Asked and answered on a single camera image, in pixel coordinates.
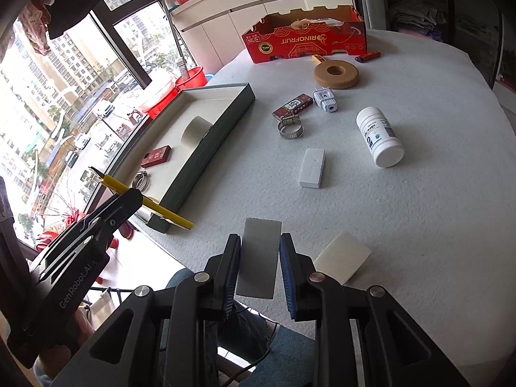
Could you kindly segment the red lighter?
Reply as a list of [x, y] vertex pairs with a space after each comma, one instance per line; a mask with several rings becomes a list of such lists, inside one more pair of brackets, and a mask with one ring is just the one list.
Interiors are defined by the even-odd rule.
[[355, 60], [359, 63], [366, 63], [373, 59], [378, 59], [381, 56], [381, 52], [372, 51], [355, 57]]

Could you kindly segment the red plastic stool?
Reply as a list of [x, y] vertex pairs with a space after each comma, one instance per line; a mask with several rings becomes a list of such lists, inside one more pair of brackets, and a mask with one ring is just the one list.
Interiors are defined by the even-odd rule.
[[[86, 213], [79, 212], [78, 210], [75, 210], [71, 215], [68, 215], [65, 219], [65, 229], [67, 229], [72, 224], [77, 223], [81, 219], [86, 218]], [[132, 239], [135, 233], [135, 227], [130, 224], [128, 221], [124, 222], [120, 228], [118, 229], [118, 232], [121, 234], [123, 239]], [[44, 251], [45, 248], [47, 248], [48, 245], [50, 245], [54, 239], [57, 239], [57, 237], [63, 233], [63, 230], [61, 231], [53, 231], [53, 230], [46, 230], [42, 233], [40, 233], [36, 237], [35, 241], [35, 249], [38, 253]]]

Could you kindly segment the red fruit cardboard box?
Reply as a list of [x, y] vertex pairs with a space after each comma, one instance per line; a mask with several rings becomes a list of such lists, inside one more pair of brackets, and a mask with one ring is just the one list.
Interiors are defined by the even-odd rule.
[[256, 64], [314, 54], [367, 53], [366, 26], [351, 5], [272, 13], [245, 32], [242, 40]]

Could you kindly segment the white bottle blue label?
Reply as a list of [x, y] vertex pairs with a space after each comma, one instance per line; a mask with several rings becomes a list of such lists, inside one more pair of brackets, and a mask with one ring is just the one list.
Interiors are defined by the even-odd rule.
[[405, 155], [402, 142], [378, 107], [360, 110], [356, 123], [376, 166], [387, 169], [402, 160]]

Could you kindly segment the grey card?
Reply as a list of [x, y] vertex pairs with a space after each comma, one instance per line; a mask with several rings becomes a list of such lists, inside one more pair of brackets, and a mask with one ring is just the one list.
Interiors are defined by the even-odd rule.
[[246, 219], [236, 287], [238, 295], [263, 300], [274, 298], [281, 230], [281, 221]]

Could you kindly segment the large red bucket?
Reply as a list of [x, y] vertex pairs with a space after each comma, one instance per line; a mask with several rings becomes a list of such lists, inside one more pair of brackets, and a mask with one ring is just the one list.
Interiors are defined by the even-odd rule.
[[172, 78], [166, 82], [154, 95], [144, 101], [138, 110], [150, 116], [151, 119], [156, 119], [157, 116], [172, 102], [178, 95], [179, 90], [176, 85], [176, 79]]

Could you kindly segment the small red basin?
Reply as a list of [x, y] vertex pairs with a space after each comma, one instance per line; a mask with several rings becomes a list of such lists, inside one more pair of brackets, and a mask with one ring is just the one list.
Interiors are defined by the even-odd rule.
[[195, 66], [188, 71], [188, 78], [184, 79], [179, 77], [175, 86], [179, 91], [191, 88], [198, 88], [207, 84], [207, 78], [205, 77], [204, 68], [202, 66]]

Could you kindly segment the masking tape roll yellow core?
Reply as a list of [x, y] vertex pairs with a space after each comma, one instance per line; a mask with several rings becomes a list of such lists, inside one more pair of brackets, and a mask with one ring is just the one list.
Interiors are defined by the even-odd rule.
[[181, 145], [187, 149], [196, 149], [213, 125], [201, 116], [194, 117], [184, 129]]

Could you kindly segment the white rectangular block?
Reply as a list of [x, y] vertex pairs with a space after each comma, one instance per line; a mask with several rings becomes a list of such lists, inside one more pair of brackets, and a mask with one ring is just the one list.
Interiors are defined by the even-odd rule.
[[302, 188], [318, 189], [321, 184], [324, 166], [323, 149], [306, 149], [298, 177]]

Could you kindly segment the white cabinet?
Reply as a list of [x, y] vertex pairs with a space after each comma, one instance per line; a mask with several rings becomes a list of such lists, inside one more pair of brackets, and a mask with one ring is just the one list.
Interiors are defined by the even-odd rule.
[[190, 0], [172, 11], [172, 19], [193, 59], [215, 74], [245, 49], [242, 35], [263, 17], [352, 4], [353, 0]]

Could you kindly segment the green shallow tray box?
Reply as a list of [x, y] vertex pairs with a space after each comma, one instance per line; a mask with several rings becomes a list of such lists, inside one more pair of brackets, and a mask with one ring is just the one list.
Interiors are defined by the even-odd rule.
[[145, 155], [165, 146], [168, 158], [148, 170], [146, 197], [178, 214], [194, 186], [255, 95], [247, 83], [203, 86], [181, 91], [156, 118], [132, 133], [104, 171], [131, 185]]

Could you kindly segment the red cigarette box in tray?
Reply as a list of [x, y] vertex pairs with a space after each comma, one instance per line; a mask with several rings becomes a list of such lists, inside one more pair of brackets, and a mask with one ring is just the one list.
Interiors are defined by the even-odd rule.
[[141, 161], [141, 167], [147, 169], [158, 164], [166, 163], [171, 151], [172, 148], [169, 145], [150, 150], [144, 155]]

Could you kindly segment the red patterned small box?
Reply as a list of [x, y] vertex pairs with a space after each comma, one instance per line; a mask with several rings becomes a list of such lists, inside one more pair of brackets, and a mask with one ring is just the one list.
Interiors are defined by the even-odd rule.
[[281, 107], [278, 107], [272, 113], [272, 116], [278, 122], [280, 122], [284, 118], [298, 115], [302, 110], [305, 110], [305, 108], [309, 107], [312, 104], [313, 99], [311, 98], [311, 96], [307, 94], [299, 94], [298, 96], [296, 96], [296, 98], [292, 99], [291, 101], [288, 101]]

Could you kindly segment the white power adapter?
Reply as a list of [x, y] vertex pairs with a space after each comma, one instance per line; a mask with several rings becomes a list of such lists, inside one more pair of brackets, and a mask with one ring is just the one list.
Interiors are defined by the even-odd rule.
[[329, 88], [316, 89], [312, 95], [317, 106], [326, 113], [334, 113], [338, 111], [338, 103], [333, 91]]

